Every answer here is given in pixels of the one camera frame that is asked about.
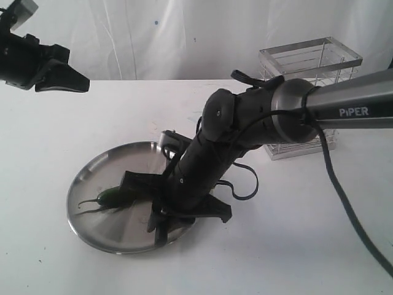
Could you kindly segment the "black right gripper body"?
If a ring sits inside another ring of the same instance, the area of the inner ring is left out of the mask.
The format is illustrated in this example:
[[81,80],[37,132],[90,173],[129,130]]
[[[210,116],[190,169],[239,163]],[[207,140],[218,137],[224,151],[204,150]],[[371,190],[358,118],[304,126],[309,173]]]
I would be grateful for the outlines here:
[[175,207],[192,209],[224,175],[222,171],[192,171],[187,175],[174,171],[168,175],[162,193],[157,196]]

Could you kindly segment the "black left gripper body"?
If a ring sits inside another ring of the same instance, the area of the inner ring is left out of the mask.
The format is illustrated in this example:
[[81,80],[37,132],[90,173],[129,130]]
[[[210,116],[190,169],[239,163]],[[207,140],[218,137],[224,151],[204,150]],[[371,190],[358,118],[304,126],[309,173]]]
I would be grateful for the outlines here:
[[50,60],[68,63],[69,49],[58,45],[42,45],[27,34],[1,34],[1,80],[22,90],[31,89]]

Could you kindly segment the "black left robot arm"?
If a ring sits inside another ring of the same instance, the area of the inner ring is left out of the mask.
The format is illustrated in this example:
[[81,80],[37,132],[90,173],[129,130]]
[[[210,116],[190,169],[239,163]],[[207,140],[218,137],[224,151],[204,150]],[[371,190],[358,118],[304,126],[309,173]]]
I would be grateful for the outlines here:
[[1,80],[22,90],[85,93],[90,80],[69,65],[69,56],[69,49],[43,45],[33,35],[2,33]]

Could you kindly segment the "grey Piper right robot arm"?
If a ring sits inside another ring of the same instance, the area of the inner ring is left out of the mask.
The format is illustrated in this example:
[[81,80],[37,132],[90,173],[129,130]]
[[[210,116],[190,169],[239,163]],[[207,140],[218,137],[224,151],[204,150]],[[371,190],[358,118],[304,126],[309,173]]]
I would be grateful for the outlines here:
[[123,191],[153,198],[151,228],[169,219],[232,216],[211,189],[232,163],[266,144],[305,143],[318,129],[392,127],[392,71],[316,87],[303,79],[252,81],[240,94],[219,89],[207,100],[193,138],[166,131],[175,156],[160,174],[125,172]]

